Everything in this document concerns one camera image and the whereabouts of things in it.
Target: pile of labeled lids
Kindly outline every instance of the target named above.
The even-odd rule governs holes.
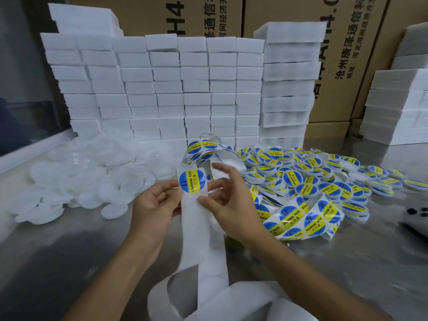
[[[254,145],[237,151],[237,154],[247,167],[241,175],[253,194],[260,219],[275,236],[285,231],[286,236],[281,237],[285,240],[305,238],[300,229],[294,233],[290,231],[307,214],[305,208],[320,205],[319,201],[314,203],[320,194],[324,194],[347,218],[365,222],[370,216],[366,205],[372,193],[393,196],[393,189],[403,185],[414,190],[428,190],[428,184],[407,179],[402,171],[362,166],[356,158],[328,154],[316,148],[310,151],[302,148],[283,150],[279,146]],[[263,200],[260,201],[257,194],[262,194]],[[301,196],[306,204],[287,209],[291,212],[288,215],[284,209],[278,208],[297,196]],[[271,216],[278,211],[280,220],[271,222]],[[340,220],[319,235],[331,239],[339,225]]]
[[[157,148],[141,149],[124,134],[76,137],[34,163],[34,184],[12,199],[8,212],[16,222],[44,224],[68,207],[97,208],[106,219],[126,213],[128,203],[156,181],[174,178],[175,164]]]

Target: forearm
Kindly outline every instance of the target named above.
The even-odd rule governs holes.
[[[264,234],[248,248],[266,264],[291,300],[318,320],[390,320],[330,281],[271,234]]]
[[[148,268],[145,260],[144,254],[125,241],[62,321],[118,321]]]

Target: person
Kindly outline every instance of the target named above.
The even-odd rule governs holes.
[[[230,237],[241,242],[275,275],[290,299],[319,321],[391,320],[343,290],[278,241],[261,223],[248,187],[233,167],[213,163],[229,175],[208,183],[198,203]],[[161,181],[134,201],[131,226],[120,250],[78,298],[62,321],[117,321],[144,272],[154,263],[172,218],[180,214],[177,180]]]

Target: gray tabletop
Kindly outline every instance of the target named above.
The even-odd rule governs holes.
[[[309,147],[356,157],[362,164],[407,172],[428,181],[428,145],[386,146],[368,140],[312,140]],[[402,226],[403,212],[428,207],[426,193],[408,189],[392,198],[373,194],[370,219],[345,219],[332,241],[314,238],[290,247],[331,280],[396,320],[426,320],[428,314],[428,240]],[[59,320],[120,247],[131,220],[130,210],[104,220],[101,209],[67,209],[56,221],[22,223],[0,243],[0,319]],[[181,221],[173,220],[155,264],[132,295],[122,320],[147,320],[147,294],[171,274],[181,254]],[[228,256],[230,282],[270,279],[261,265],[244,256]],[[195,272],[186,290],[195,291]]]

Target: brown cardboard box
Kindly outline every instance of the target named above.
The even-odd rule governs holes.
[[[387,0],[246,0],[243,36],[252,37],[254,30],[269,21],[328,21],[320,53],[323,64],[314,90],[317,100],[309,121],[347,121],[352,113],[386,2]]]
[[[362,118],[364,104],[373,75],[388,70],[408,26],[428,21],[428,0],[391,0],[373,49],[361,89],[355,102],[352,118]]]
[[[326,152],[337,152],[342,148],[348,127],[348,121],[309,123],[306,128],[303,148],[319,148]]]
[[[110,8],[125,36],[241,36],[242,0],[70,0]]]

